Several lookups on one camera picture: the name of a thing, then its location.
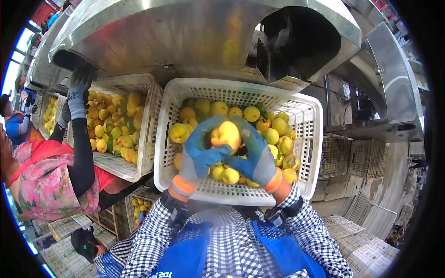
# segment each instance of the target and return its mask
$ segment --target black opening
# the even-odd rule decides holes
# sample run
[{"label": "black opening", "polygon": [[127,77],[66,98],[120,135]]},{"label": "black opening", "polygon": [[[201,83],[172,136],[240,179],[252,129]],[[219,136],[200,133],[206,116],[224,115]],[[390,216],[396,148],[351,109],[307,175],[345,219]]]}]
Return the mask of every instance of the black opening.
[{"label": "black opening", "polygon": [[307,80],[340,50],[340,34],[311,8],[285,7],[261,24],[266,39],[258,39],[257,67],[269,83],[287,75]]},{"label": "black opening", "polygon": [[415,124],[404,124],[404,125],[398,125],[397,126],[397,131],[412,130],[412,129],[415,129],[415,128],[416,128]]}]

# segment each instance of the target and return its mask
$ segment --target cable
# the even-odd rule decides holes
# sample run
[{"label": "cable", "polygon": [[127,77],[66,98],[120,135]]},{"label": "cable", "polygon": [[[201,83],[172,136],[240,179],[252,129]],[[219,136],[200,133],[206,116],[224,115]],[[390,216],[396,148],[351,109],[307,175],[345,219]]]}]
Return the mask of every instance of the cable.
[{"label": "cable", "polygon": [[343,125],[345,124],[345,122],[346,122],[346,109],[348,109],[348,107],[350,106],[351,104],[348,104],[347,106],[346,106],[346,108],[344,109],[344,113],[343,113]]}]

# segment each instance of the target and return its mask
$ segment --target checkered shirt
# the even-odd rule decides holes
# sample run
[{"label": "checkered shirt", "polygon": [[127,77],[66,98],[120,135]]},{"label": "checkered shirt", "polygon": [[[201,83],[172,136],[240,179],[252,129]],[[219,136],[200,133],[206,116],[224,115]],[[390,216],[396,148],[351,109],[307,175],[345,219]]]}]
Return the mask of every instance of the checkered shirt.
[{"label": "checkered shirt", "polygon": [[[289,196],[278,206],[289,207],[300,196],[296,183],[292,183]],[[256,211],[261,221],[263,214]],[[133,241],[122,277],[149,277],[156,269],[162,255],[173,240],[168,225],[170,213],[159,201],[155,203]],[[230,206],[221,206],[192,215],[187,223],[210,222],[210,240],[206,251],[206,263],[202,277],[280,277],[278,266],[266,247],[256,240],[250,223]],[[286,219],[286,232],[295,238],[301,250],[313,257],[333,278],[352,278],[352,271],[330,237],[323,221],[309,202],[295,217]],[[301,270],[290,278],[309,277]]]},{"label": "checkered shirt", "polygon": [[[104,264],[106,263],[105,257],[106,257],[107,253],[109,253],[111,255],[111,257],[120,266],[122,266],[122,268],[125,268],[125,265],[127,264],[128,256],[131,253],[134,237],[136,236],[137,233],[138,233],[138,229],[134,230],[131,233],[129,238],[119,241],[118,243],[112,245],[107,252],[96,256],[93,259],[93,262],[96,265],[97,270],[102,274],[105,273]],[[116,276],[113,276],[113,278],[119,277],[120,275],[121,275],[121,273],[117,274]]]}]

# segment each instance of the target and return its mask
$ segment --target red wall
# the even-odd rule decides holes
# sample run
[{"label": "red wall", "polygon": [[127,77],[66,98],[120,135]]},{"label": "red wall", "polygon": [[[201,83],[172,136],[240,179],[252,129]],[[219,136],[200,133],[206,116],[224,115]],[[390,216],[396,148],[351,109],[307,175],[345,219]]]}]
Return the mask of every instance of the red wall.
[{"label": "red wall", "polygon": [[31,20],[40,25],[40,22],[46,20],[48,14],[56,13],[57,11],[50,7],[46,2],[41,1],[39,7],[36,9],[35,13],[32,15]]}]

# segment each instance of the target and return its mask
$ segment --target blue apron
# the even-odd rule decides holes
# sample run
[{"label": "blue apron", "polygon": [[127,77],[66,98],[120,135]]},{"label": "blue apron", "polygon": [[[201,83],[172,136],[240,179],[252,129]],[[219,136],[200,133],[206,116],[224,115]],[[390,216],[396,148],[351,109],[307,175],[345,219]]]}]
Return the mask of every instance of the blue apron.
[{"label": "blue apron", "polygon": [[[323,267],[304,253],[285,231],[267,222],[253,221],[251,225],[257,240],[264,244],[274,259],[281,277],[305,269],[311,278],[330,278]],[[150,277],[202,277],[208,242],[209,227],[206,223],[188,223],[172,241]]]},{"label": "blue apron", "polygon": [[97,269],[97,273],[99,277],[107,277],[107,278],[119,278],[124,271],[124,267],[121,266],[111,255],[110,251],[107,251],[102,256],[102,265],[104,267],[105,273],[102,273]]}]

